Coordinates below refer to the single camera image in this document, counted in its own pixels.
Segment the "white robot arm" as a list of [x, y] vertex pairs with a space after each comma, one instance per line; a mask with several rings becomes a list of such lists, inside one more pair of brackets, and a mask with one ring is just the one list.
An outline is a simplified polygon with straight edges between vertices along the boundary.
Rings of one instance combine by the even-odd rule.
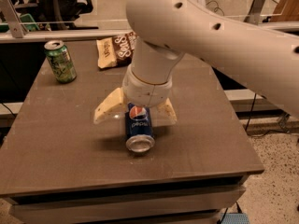
[[217, 15], [205, 0], [127, 0], [137, 35], [121, 87], [94, 111], [100, 123], [127, 104], [156, 107], [177, 118], [168, 96], [184, 54], [203, 60], [270, 103], [299, 117], [299, 37]]

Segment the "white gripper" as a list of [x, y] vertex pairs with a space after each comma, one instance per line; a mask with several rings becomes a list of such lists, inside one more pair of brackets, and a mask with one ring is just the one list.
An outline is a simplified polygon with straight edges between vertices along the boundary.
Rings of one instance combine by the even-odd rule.
[[154, 127], [175, 125], [177, 115], [168, 98], [171, 88], [172, 80], [164, 84], [141, 81], [134, 75], [133, 68], [129, 65], [122, 81], [122, 88], [115, 89], [95, 108], [93, 123], [99, 124], [114, 115], [124, 113], [128, 101], [137, 106], [153, 107]]

